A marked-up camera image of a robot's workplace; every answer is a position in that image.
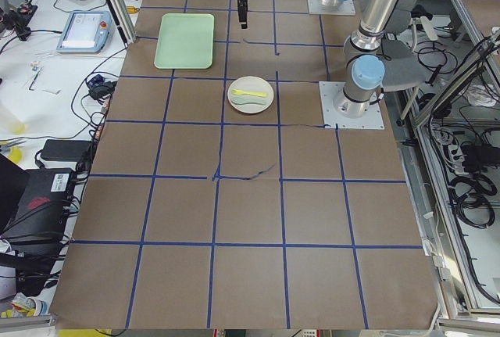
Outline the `grey office chair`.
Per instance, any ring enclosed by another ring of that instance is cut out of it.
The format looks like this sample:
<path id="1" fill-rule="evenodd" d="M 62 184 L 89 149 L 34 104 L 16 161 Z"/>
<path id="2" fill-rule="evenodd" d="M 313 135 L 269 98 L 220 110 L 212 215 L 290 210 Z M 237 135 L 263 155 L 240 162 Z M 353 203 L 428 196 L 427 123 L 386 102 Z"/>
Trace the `grey office chair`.
<path id="1" fill-rule="evenodd" d="M 399 40 L 383 39 L 381 60 L 385 74 L 382 88 L 386 92 L 401 91 L 420 86 L 425 81 L 425 72 L 410 48 Z"/>

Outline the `black power adapter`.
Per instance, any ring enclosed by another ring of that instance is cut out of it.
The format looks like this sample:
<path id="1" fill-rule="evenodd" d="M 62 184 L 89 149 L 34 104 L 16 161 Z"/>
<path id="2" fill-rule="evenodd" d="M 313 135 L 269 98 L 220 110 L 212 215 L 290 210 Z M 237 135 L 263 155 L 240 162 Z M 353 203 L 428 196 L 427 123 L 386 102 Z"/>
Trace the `black power adapter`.
<path id="1" fill-rule="evenodd" d="M 89 152 L 90 141 L 48 139 L 40 157 L 46 161 L 78 162 Z"/>

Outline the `light green tray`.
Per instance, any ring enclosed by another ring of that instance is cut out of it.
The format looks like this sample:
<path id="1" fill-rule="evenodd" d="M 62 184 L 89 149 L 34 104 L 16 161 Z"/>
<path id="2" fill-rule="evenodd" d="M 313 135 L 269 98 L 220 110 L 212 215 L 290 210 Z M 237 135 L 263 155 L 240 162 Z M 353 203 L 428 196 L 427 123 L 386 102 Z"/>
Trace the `light green tray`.
<path id="1" fill-rule="evenodd" d="M 205 70 L 213 63 L 215 18 L 206 13 L 162 16 L 154 65 L 157 69 Z"/>

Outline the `yellow plastic fork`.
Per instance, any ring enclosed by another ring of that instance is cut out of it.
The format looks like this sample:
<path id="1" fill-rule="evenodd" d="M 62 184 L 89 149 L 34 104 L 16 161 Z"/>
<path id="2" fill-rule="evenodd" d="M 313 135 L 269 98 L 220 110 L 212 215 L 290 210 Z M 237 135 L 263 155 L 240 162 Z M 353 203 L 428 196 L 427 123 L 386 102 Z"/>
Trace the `yellow plastic fork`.
<path id="1" fill-rule="evenodd" d="M 262 91 L 246 91 L 246 90 L 241 90 L 241 89 L 233 89 L 233 90 L 231 90 L 231 94 L 233 94 L 233 95 L 248 95 L 248 96 L 260 97 L 260 98 L 267 97 L 267 93 L 266 92 L 262 92 Z"/>

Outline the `black laptop computer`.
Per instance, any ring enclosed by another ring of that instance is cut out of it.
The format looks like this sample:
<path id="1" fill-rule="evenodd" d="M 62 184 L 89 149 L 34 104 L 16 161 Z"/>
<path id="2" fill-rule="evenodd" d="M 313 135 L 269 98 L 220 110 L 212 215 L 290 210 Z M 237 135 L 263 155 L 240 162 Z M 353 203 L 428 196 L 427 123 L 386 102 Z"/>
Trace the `black laptop computer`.
<path id="1" fill-rule="evenodd" d="M 24 170 L 1 157 L 1 238 L 17 252 L 1 265 L 48 273 L 61 249 L 76 176 L 70 168 Z"/>

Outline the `teach pendant near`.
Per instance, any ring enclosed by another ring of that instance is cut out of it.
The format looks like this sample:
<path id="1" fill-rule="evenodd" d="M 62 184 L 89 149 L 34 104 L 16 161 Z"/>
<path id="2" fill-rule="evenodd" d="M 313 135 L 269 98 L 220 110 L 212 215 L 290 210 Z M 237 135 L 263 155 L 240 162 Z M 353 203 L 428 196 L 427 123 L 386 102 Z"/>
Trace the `teach pendant near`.
<path id="1" fill-rule="evenodd" d="M 58 53 L 97 53 L 109 37 L 108 11 L 72 11 L 56 47 Z"/>

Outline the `white round plate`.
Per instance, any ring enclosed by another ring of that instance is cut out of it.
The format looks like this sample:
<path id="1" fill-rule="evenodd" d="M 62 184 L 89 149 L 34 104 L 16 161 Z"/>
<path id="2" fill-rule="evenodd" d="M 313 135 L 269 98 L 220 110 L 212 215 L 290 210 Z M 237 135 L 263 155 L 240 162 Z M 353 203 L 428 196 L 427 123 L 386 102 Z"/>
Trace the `white round plate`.
<path id="1" fill-rule="evenodd" d="M 230 84 L 227 99 L 237 111 L 257 114 L 272 105 L 274 90 L 271 84 L 261 77 L 240 77 Z"/>

